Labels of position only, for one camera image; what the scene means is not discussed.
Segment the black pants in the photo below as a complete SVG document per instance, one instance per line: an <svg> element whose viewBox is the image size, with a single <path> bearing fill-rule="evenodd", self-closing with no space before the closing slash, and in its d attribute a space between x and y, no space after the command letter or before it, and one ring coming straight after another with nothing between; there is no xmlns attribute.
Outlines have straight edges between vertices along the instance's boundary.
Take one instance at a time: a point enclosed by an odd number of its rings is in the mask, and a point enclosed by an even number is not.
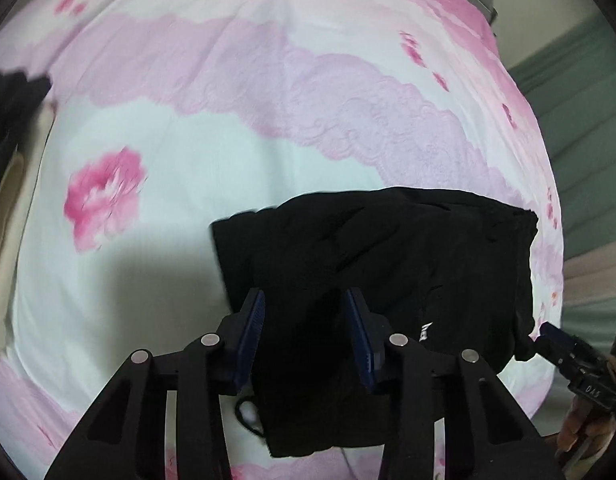
<svg viewBox="0 0 616 480"><path fill-rule="evenodd" d="M536 214L451 190L314 193L216 221L232 309L265 296L250 381L275 458L385 440L363 385L348 290L430 351L481 354L495 372L532 357Z"/></svg>

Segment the beige sheer curtain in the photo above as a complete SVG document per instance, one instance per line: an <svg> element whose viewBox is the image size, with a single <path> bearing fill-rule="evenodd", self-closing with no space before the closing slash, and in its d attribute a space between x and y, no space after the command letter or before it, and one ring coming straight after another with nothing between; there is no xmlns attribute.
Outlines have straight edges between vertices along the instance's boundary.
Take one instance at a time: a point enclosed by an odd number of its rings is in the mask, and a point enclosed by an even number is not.
<svg viewBox="0 0 616 480"><path fill-rule="evenodd" d="M616 298L616 242L564 262L563 306Z"/></svg>

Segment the folded beige garment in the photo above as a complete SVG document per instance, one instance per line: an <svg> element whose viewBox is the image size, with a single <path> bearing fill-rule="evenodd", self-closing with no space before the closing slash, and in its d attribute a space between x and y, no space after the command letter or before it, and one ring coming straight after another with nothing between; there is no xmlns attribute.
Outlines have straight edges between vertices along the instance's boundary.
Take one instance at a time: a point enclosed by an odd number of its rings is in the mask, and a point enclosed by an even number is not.
<svg viewBox="0 0 616 480"><path fill-rule="evenodd" d="M17 257L54 119L53 105L40 107L0 181L0 353L8 342L6 321Z"/></svg>

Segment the green curtain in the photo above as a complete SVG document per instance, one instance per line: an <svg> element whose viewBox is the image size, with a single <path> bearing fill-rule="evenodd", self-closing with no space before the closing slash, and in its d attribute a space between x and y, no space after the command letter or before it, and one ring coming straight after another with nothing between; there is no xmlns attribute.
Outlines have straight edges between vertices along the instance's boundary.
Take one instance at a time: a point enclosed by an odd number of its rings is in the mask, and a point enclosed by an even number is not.
<svg viewBox="0 0 616 480"><path fill-rule="evenodd" d="M616 35L598 14L511 70L560 196L564 257L616 242Z"/></svg>

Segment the pink floral duvet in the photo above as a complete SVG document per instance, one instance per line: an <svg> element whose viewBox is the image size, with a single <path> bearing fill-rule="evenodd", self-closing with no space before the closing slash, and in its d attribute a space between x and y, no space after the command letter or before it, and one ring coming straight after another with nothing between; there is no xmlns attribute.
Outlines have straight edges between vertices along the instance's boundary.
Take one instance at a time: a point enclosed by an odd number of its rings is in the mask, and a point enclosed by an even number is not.
<svg viewBox="0 0 616 480"><path fill-rule="evenodd" d="M48 76L56 106L0 356L0 443L27 478L132 350L219 323L209 227L244 210L393 185L530 209L534 317L560 322L547 150L466 0L32 0L0 70Z"/></svg>

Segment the folded black garment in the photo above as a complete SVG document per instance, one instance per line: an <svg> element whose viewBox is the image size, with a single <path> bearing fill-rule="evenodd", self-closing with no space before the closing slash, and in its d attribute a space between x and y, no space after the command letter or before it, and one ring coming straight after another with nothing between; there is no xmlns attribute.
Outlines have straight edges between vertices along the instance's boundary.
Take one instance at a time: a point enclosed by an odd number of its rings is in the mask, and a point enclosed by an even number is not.
<svg viewBox="0 0 616 480"><path fill-rule="evenodd" d="M0 73L0 183L50 89L48 76L28 79L23 72Z"/></svg>

